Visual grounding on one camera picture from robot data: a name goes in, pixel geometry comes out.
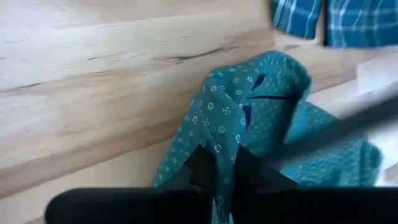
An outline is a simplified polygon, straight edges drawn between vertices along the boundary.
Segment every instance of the black object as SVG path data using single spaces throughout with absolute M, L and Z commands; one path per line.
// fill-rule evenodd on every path
M 310 133 L 285 149 L 320 150 L 365 129 L 397 119 L 398 96 Z M 231 213 L 234 223 L 394 223 L 398 189 L 300 189 L 273 164 L 301 154 L 258 158 L 240 147 Z M 214 156 L 198 146 L 159 189 L 77 189 L 48 205 L 47 224 L 209 223 L 215 192 Z

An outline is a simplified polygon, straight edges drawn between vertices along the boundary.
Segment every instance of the checkered cloth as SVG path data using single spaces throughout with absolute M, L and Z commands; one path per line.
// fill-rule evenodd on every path
M 276 28 L 314 39 L 322 0 L 272 0 Z M 330 0 L 326 4 L 325 45 L 380 47 L 398 44 L 397 0 Z

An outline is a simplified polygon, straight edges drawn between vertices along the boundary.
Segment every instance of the wooden wall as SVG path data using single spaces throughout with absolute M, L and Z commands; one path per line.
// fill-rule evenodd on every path
M 322 32 L 286 36 L 272 30 L 268 5 L 0 1 L 0 223 L 35 220 L 70 188 L 149 185 L 216 67 L 281 50 L 308 68 L 318 91 L 391 51 L 326 49 Z

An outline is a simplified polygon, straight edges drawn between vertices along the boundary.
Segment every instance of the cloth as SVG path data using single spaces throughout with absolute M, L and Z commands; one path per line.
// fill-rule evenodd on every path
M 239 145 L 255 156 L 266 156 L 336 119 L 305 101 L 310 85 L 306 69 L 280 52 L 211 71 L 190 101 L 190 111 L 171 142 L 154 186 L 170 179 L 201 145 L 216 156 L 218 168 L 213 223 L 228 222 Z M 255 98 L 258 96 L 273 97 Z M 280 172 L 307 187 L 375 183 L 381 155 L 365 138 L 330 147 L 336 150 L 296 159 Z
M 276 28 L 305 39 L 315 38 L 321 0 L 272 0 Z M 325 1 L 325 45 L 380 47 L 398 44 L 398 1 Z

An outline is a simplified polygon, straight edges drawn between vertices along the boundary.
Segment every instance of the teal patterned cloth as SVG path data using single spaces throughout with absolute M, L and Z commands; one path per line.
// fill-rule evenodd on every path
M 305 101 L 310 86 L 306 69 L 280 52 L 266 52 L 211 71 L 190 101 L 190 111 L 159 167 L 154 186 L 170 179 L 201 145 L 216 156 L 218 168 L 212 222 L 232 222 L 228 208 L 239 145 L 254 155 L 265 156 L 336 119 Z M 256 96 L 290 100 L 253 99 Z M 282 166 L 280 172 L 306 187 L 374 185 L 381 162 L 377 148 L 365 138 L 330 147 L 337 150 L 326 149 L 296 159 Z

